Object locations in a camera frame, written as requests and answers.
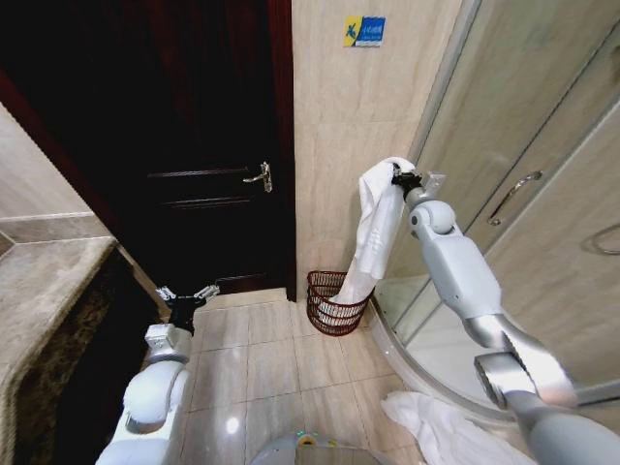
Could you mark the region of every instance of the door frame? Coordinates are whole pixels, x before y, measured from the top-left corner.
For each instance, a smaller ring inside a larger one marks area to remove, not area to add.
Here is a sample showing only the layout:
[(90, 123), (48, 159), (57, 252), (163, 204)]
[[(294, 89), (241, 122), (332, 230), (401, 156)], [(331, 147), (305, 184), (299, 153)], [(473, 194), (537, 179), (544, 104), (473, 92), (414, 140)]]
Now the door frame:
[[(276, 110), (277, 163), (274, 163), (275, 185), (282, 190), (284, 240), (278, 252), (284, 257), (287, 299), (296, 301), (295, 239), (295, 143), (293, 121), (293, 28), (291, 0), (266, 0), (270, 38), (271, 71)], [(0, 68), (0, 102), (7, 108), (30, 138), (65, 176), (106, 227), (124, 242), (125, 232), (114, 210), (84, 177), (67, 150), (54, 138), (43, 119), (30, 106), (4, 70)]]

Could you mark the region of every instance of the shower enclosure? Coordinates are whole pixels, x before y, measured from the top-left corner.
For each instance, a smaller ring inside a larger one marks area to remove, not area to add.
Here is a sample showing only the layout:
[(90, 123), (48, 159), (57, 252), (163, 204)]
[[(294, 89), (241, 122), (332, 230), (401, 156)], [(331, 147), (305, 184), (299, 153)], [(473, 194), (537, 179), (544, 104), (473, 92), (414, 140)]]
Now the shower enclosure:
[[(410, 153), (447, 175), (439, 198), (485, 254), (506, 311), (583, 404), (620, 397), (619, 19), (606, 0), (463, 2)], [(405, 226), (375, 306), (401, 375), (475, 418), (509, 419), (474, 370), (492, 351), (441, 302)]]

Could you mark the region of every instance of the red wicker basket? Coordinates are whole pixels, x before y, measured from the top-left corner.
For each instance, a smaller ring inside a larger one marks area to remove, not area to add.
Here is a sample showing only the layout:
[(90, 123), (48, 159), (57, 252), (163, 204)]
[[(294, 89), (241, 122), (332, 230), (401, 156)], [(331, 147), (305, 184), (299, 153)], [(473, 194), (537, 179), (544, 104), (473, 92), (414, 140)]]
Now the red wicker basket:
[(344, 336), (353, 331), (364, 314), (373, 293), (353, 304), (329, 300), (340, 291), (347, 273), (337, 271), (310, 271), (308, 273), (308, 305), (306, 312), (312, 325), (323, 334)]

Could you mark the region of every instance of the marble countertop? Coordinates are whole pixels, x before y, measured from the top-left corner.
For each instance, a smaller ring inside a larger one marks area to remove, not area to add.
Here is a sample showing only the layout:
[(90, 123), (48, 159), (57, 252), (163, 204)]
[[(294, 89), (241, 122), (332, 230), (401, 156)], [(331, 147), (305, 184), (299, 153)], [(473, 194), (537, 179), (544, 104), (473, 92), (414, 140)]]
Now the marble countertop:
[(113, 237), (24, 243), (0, 259), (0, 463), (13, 455), (21, 380), (115, 245)]

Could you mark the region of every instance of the towel on floor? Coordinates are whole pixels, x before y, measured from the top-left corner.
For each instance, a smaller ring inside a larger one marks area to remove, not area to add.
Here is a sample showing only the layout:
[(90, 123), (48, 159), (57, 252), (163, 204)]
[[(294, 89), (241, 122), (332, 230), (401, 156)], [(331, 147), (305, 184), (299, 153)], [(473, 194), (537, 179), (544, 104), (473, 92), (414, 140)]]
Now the towel on floor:
[(381, 406), (418, 440), (428, 465), (536, 465), (451, 405), (419, 392), (393, 392)]

